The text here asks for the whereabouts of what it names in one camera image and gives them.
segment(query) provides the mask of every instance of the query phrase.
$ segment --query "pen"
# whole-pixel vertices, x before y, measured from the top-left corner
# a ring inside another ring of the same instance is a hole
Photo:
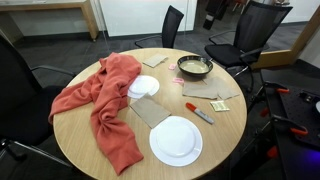
[[[213,119],[211,119],[208,115],[206,115],[205,113],[203,113],[200,109],[198,109],[196,106],[194,106],[193,104],[187,102],[186,106],[188,109],[190,109],[191,111],[193,111],[194,113],[196,113],[198,116],[200,116],[202,119],[206,120],[208,123],[212,124],[213,123]]]

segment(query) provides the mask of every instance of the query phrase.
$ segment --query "red towel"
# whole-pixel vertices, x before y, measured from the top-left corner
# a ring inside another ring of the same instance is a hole
[[[116,117],[120,109],[128,106],[128,89],[140,74],[141,64],[132,56],[116,53],[99,61],[101,68],[98,72],[84,82],[65,88],[55,98],[49,121],[52,123],[54,114],[93,101],[91,126],[97,144],[120,175],[124,169],[143,159],[134,133]]]

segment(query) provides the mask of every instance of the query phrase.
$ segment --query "round table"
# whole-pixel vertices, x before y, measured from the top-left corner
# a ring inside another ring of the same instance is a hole
[[[149,75],[158,79],[160,89],[153,95],[156,102],[169,110],[171,115],[184,117],[198,127],[203,139],[202,152],[196,161],[184,167],[172,167],[162,163],[150,148],[150,127],[128,106],[118,112],[118,117],[126,122],[135,133],[144,159],[117,176],[108,159],[96,144],[90,125],[90,114],[94,105],[89,103],[56,114],[53,121],[54,134],[59,147],[77,168],[96,179],[194,179],[210,172],[231,154],[244,132],[247,113],[245,99],[238,84],[224,69],[214,64],[213,70],[207,74],[207,77],[220,77],[240,95],[225,100],[230,111],[215,112],[210,105],[212,100],[183,96],[182,85],[172,82],[175,77],[184,78],[185,81],[195,81],[182,74],[178,67],[175,70],[168,69],[170,64],[176,64],[182,56],[195,54],[164,48],[136,49],[121,54],[132,55],[140,62],[155,54],[168,57],[165,62],[155,68],[142,64],[141,75]],[[99,68],[99,62],[92,64],[78,74],[69,86],[86,80]],[[192,102],[213,118],[215,123],[210,125],[191,112],[186,108],[186,102]]]

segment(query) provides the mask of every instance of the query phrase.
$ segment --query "chair backrest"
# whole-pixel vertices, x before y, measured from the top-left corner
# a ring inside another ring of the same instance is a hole
[[[177,31],[183,14],[172,6],[169,6],[162,26],[162,46],[164,48],[173,48]]]
[[[234,46],[244,52],[263,47],[291,9],[250,1],[237,24]]]
[[[0,115],[23,104],[42,89],[23,57],[1,35],[0,84]]]

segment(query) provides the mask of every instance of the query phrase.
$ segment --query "white plate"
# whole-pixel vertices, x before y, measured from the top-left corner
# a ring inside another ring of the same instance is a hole
[[[199,129],[189,120],[169,116],[150,132],[149,142],[154,155],[170,166],[186,166],[194,162],[202,150]]]
[[[159,81],[151,76],[139,75],[131,84],[128,96],[139,99],[148,93],[150,96],[156,94],[160,88]]]

